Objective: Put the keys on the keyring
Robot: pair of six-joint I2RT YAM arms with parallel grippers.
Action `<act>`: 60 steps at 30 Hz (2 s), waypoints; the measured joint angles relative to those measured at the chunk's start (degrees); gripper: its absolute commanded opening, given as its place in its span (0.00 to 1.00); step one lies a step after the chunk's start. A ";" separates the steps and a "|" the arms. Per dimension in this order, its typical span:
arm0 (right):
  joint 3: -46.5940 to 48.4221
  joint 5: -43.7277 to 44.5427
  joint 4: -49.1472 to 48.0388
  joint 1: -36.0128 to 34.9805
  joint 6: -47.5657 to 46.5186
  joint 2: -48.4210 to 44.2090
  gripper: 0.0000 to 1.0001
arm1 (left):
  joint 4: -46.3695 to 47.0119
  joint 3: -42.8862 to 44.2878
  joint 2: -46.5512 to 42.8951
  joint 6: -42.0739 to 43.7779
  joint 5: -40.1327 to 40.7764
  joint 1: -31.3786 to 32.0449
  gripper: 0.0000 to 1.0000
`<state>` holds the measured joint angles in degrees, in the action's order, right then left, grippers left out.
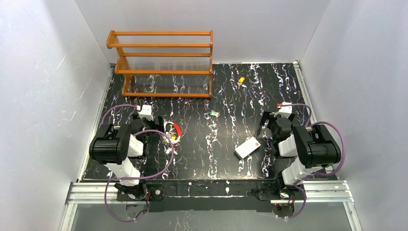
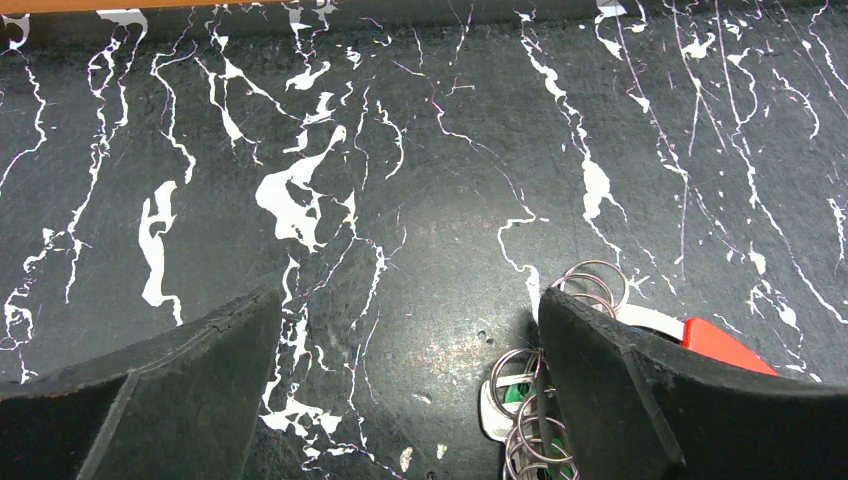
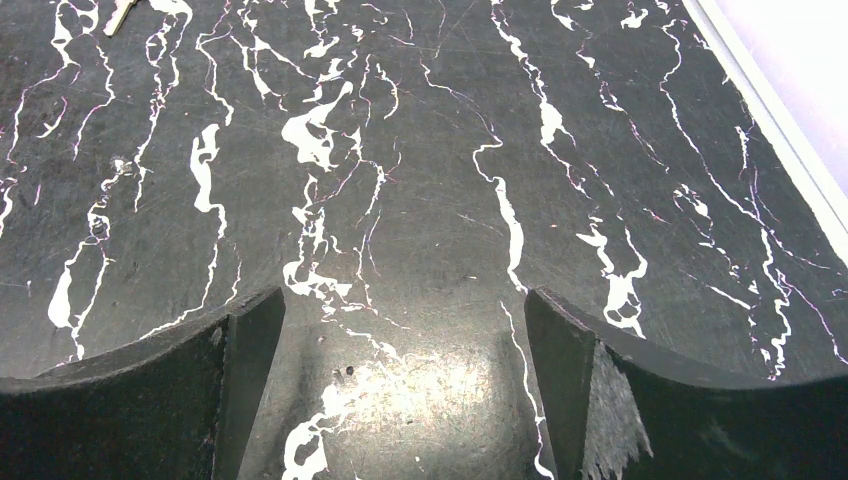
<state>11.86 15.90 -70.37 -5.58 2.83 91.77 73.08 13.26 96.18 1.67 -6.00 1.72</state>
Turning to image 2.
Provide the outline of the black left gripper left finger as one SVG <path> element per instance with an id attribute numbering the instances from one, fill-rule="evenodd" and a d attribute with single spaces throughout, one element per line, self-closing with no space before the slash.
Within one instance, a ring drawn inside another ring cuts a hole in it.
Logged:
<path id="1" fill-rule="evenodd" d="M 1 387 L 5 479 L 237 479 L 281 332 L 275 289 Z"/>

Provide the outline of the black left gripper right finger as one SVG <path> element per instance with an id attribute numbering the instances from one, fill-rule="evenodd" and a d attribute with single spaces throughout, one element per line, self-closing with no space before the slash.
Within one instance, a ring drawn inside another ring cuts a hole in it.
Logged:
<path id="1" fill-rule="evenodd" d="M 733 366 L 548 289 L 541 344 L 584 479 L 843 479 L 847 390 Z"/>

